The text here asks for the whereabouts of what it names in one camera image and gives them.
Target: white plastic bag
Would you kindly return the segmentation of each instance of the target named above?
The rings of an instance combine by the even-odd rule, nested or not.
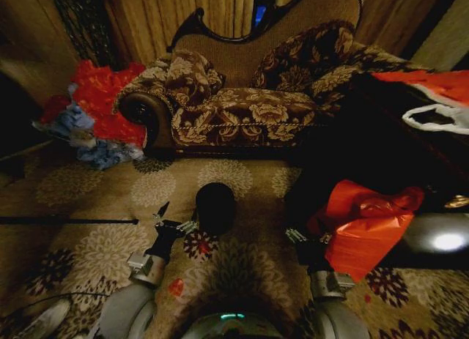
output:
[[[454,123],[451,124],[438,124],[438,123],[420,123],[417,122],[412,115],[417,113],[423,113],[427,111],[435,110],[436,113],[442,116],[453,119]],[[420,130],[426,130],[431,132],[446,131],[456,134],[469,135],[469,108],[464,107],[449,107],[440,103],[433,105],[427,105],[423,107],[414,108],[407,111],[402,116],[402,120],[411,127]]]

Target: floral carpet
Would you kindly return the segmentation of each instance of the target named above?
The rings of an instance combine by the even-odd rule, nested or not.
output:
[[[102,172],[53,146],[25,160],[26,177],[0,190],[2,216],[139,223],[1,225],[0,338],[11,338],[61,294],[73,305],[53,336],[87,332],[106,297],[128,284],[128,256],[155,239],[152,213],[170,201],[165,217],[188,220],[196,192],[209,182],[232,188],[234,227],[219,238],[194,231],[175,242],[146,338],[178,338],[197,316],[233,307],[262,312],[288,338],[314,338],[309,279],[282,228],[282,197],[299,168],[274,160],[191,158]],[[469,338],[468,289],[464,272],[375,269],[347,293],[347,304],[373,338]]]

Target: black ball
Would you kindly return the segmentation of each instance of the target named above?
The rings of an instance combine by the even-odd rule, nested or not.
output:
[[[200,229],[208,234],[222,235],[233,226],[235,195],[225,184],[204,185],[196,195],[196,208]]]

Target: carved wooden backrest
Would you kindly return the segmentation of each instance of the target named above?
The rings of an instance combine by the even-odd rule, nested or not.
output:
[[[288,37],[331,20],[349,21],[357,26],[361,0],[292,0],[283,7],[268,8],[251,34],[231,39],[221,37],[203,22],[197,9],[174,35],[168,52],[186,48],[207,57],[226,75],[225,86],[248,86],[264,55]]]

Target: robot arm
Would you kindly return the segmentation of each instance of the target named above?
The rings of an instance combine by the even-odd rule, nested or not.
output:
[[[343,303],[346,291],[355,285],[352,278],[334,272],[324,257],[330,234],[318,240],[310,240],[293,228],[285,234],[295,244],[300,264],[308,266],[315,306],[315,338],[370,339],[365,323]]]
[[[87,339],[101,335],[105,339],[140,339],[156,313],[155,292],[177,238],[195,229],[193,220],[178,223],[163,220],[169,202],[155,215],[158,237],[143,255],[128,259],[132,284],[113,293],[103,306],[101,316]]]

